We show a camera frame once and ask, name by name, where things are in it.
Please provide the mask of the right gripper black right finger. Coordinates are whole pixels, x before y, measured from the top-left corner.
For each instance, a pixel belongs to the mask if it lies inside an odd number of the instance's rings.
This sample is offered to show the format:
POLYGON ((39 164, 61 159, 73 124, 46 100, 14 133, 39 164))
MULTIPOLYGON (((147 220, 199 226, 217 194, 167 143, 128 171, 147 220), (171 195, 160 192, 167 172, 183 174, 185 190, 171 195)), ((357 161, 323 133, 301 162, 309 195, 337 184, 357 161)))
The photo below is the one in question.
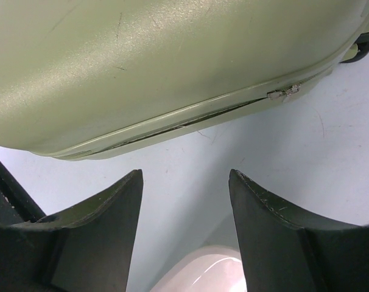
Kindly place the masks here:
POLYGON ((229 177, 248 291, 369 291, 369 225, 333 220, 229 177))

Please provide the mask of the green hard shell suitcase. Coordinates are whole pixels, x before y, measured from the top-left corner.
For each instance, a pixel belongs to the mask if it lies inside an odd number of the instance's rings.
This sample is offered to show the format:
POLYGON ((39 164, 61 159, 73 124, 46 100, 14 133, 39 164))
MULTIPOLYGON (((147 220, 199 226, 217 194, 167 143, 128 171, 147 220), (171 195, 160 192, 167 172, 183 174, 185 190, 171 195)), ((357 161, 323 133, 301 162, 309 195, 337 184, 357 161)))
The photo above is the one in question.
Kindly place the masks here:
POLYGON ((369 1, 0 1, 0 146, 105 159, 295 100, 369 1))

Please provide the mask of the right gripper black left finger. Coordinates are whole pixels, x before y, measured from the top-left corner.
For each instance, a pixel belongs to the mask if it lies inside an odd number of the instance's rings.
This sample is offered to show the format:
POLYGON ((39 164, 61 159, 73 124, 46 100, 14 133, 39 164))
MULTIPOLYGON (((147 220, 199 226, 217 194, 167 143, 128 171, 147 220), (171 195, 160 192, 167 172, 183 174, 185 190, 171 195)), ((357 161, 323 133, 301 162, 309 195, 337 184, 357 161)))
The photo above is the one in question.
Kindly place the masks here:
POLYGON ((0 223, 0 291, 125 291, 142 171, 31 223, 0 223))

